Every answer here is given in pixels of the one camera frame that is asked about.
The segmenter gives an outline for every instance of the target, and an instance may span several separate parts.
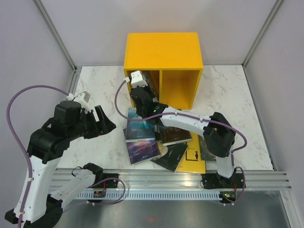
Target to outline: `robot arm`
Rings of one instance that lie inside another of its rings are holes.
[[[22,215],[25,228],[52,228],[79,192],[103,179],[103,169],[89,163],[69,183],[48,194],[53,173],[72,140],[95,138],[116,128],[101,106],[95,107],[99,121],[95,120],[93,110],[87,104],[89,98],[87,92],[78,96],[69,94],[66,101],[55,107],[54,117],[31,135],[27,153],[32,163],[33,178],[26,178],[17,206],[6,213],[5,219],[9,222],[16,224]],[[28,181],[31,181],[31,186],[24,210],[20,213]]]
[[[156,114],[173,113],[148,121],[155,125],[178,127],[202,136],[208,150],[216,156],[218,175],[225,179],[232,178],[235,168],[232,166],[230,149],[235,141],[235,132],[222,125],[202,121],[213,120],[231,126],[222,114],[216,112],[212,116],[189,114],[153,101],[153,93],[140,71],[131,73],[130,81],[133,87],[130,95],[139,116],[146,118]]]

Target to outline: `marble table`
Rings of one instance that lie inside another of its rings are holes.
[[[83,138],[71,142],[58,168],[74,168],[93,162],[104,169],[162,170],[151,161],[131,165],[124,141],[126,120],[115,110],[114,96],[124,78],[123,66],[84,66],[76,94],[91,94],[89,105],[101,105],[108,118],[117,126],[110,134],[90,140]],[[131,107],[127,86],[118,96],[119,109],[127,114]],[[271,160],[259,125],[242,66],[204,66],[203,75],[189,113],[212,115],[221,112],[230,124],[248,139],[248,146],[235,152],[236,166],[244,170],[272,170]],[[243,140],[236,136],[235,147]],[[206,163],[207,170],[216,170],[215,162]]]

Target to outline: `yellow shelf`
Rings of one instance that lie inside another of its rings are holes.
[[[191,109],[203,70],[198,34],[130,33],[125,76],[136,70],[150,72],[161,103]]]

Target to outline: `gray floor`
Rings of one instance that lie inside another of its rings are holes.
[[[235,206],[210,201],[132,201],[82,205],[56,228],[289,228],[278,193],[245,192]]]

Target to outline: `white wall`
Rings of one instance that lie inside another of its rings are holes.
[[[46,25],[30,0],[0,1],[0,224],[14,208],[26,176],[24,156],[6,122],[6,107],[19,90],[45,84],[67,90],[72,70],[62,56]],[[27,148],[32,132],[53,115],[64,98],[55,91],[27,91],[13,104],[11,119]]]
[[[247,67],[270,152],[304,215],[304,1],[286,0]]]
[[[275,0],[42,0],[78,66],[122,65],[130,32],[197,31],[204,64],[242,64]]]

